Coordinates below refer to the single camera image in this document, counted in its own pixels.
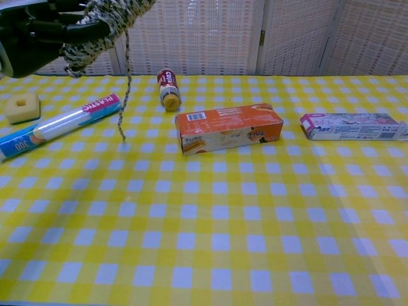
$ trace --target yellow sponge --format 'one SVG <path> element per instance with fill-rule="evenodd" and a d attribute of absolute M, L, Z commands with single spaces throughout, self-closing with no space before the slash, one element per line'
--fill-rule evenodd
<path fill-rule="evenodd" d="M 18 124 L 40 117 L 40 100 L 37 94 L 17 94 L 12 96 L 6 104 L 5 116 L 10 124 Z"/>

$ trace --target toothpaste box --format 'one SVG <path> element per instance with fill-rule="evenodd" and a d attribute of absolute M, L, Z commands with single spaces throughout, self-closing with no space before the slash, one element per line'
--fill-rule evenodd
<path fill-rule="evenodd" d="M 408 125 L 387 113 L 307 113 L 300 122 L 311 140 L 401 140 Z"/>
<path fill-rule="evenodd" d="M 181 113 L 175 124 L 183 154 L 274 142 L 283 120 L 269 104 Z"/>

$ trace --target small bottle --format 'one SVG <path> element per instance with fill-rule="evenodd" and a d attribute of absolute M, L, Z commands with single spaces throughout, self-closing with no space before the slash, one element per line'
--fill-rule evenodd
<path fill-rule="evenodd" d="M 169 112 L 178 110 L 181 104 L 181 98 L 174 72 L 168 68 L 159 71 L 157 74 L 157 83 L 159 85 L 161 104 Z"/>

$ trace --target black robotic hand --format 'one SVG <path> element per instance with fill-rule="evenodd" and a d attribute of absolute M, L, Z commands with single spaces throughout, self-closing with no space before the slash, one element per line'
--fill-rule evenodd
<path fill-rule="evenodd" d="M 60 56 L 64 43 L 85 43 L 109 33 L 104 22 L 76 24 L 82 0 L 23 0 L 0 5 L 0 73 L 22 78 Z"/>

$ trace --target black and white rope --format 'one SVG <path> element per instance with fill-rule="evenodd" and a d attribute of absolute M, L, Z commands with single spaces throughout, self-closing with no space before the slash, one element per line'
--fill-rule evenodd
<path fill-rule="evenodd" d="M 92 64 L 105 50 L 113 48 L 115 41 L 125 32 L 126 35 L 126 75 L 127 91 L 122 108 L 119 112 L 119 133 L 125 139 L 122 130 L 123 111 L 128 103 L 131 90 L 131 71 L 129 63 L 129 33 L 128 29 L 133 26 L 137 17 L 148 11 L 156 0 L 90 0 L 84 10 L 84 17 L 79 24 L 102 21 L 109 26 L 109 35 L 96 41 L 83 44 L 64 44 L 61 55 L 67 65 L 65 71 L 74 78 L 85 74 L 85 68 Z"/>

